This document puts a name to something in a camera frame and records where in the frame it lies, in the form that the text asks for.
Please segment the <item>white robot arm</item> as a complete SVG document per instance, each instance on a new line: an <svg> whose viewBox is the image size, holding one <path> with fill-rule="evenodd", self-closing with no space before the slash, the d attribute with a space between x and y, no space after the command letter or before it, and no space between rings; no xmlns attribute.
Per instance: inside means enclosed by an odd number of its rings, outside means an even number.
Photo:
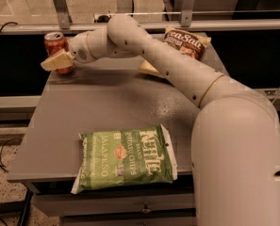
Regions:
<svg viewBox="0 0 280 226"><path fill-rule="evenodd" d="M199 108L191 136L198 226L280 226L280 122L267 97L153 38L125 14L73 37L41 65L69 67L80 52L89 61L141 56Z"/></svg>

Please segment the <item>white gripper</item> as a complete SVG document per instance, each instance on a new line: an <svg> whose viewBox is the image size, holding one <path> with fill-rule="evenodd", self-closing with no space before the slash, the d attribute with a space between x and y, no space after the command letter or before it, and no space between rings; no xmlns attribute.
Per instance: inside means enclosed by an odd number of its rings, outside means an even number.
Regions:
<svg viewBox="0 0 280 226"><path fill-rule="evenodd" d="M42 68L50 72L71 67L74 64L74 59L79 63L95 61L96 58L91 54L88 46L88 36L88 32L82 32L68 38L69 52L65 49L59 50L41 63Z"/></svg>

